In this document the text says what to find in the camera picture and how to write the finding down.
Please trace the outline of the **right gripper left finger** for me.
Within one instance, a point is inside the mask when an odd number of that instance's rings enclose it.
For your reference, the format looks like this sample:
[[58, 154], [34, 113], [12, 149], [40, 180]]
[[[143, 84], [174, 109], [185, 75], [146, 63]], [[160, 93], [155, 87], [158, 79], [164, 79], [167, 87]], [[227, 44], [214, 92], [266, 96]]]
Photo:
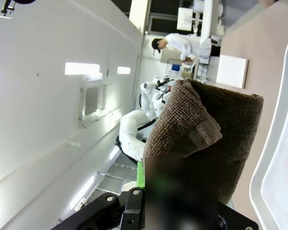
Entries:
[[53, 227], [54, 230], [140, 230], [143, 228], [144, 189], [120, 195], [105, 192]]

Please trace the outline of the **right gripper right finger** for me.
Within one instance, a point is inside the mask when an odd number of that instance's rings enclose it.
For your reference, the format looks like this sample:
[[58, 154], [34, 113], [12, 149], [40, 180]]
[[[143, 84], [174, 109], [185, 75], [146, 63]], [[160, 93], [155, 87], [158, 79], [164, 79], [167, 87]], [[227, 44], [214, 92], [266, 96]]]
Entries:
[[258, 224], [230, 207], [218, 202], [219, 230], [258, 230]]

